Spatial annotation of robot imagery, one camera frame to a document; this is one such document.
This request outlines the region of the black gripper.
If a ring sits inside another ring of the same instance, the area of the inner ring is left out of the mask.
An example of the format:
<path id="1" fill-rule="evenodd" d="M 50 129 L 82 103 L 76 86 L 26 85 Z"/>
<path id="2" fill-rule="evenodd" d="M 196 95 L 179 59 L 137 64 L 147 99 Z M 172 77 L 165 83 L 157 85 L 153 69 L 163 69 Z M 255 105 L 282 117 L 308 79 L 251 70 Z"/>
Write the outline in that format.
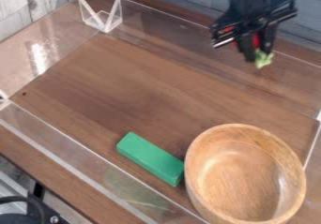
<path id="1" fill-rule="evenodd" d="M 295 15 L 295 0 L 228 0 L 226 12 L 209 26 L 211 46 L 217 48 L 236 41 L 238 51 L 252 63 L 252 35 L 258 35 L 260 51 L 270 54 L 276 27 Z"/>

